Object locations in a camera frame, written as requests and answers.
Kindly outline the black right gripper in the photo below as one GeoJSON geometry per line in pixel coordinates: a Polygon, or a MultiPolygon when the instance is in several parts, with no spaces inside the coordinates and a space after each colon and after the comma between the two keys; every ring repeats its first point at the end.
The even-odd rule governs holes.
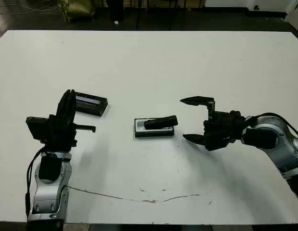
{"type": "Polygon", "coordinates": [[[215,111],[214,98],[193,96],[181,99],[187,105],[206,106],[208,120],[204,121],[204,135],[183,134],[183,137],[194,144],[203,145],[208,151],[225,148],[229,143],[234,143],[242,136],[245,117],[239,111],[215,111]]]}

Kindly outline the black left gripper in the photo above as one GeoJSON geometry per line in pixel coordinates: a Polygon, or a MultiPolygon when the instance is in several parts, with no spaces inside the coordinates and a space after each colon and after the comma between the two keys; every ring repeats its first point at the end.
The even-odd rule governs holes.
{"type": "Polygon", "coordinates": [[[44,144],[48,152],[69,152],[76,147],[77,130],[96,131],[95,126],[74,123],[76,95],[74,90],[67,90],[60,99],[56,115],[48,118],[29,116],[26,124],[35,140],[44,144]]]}

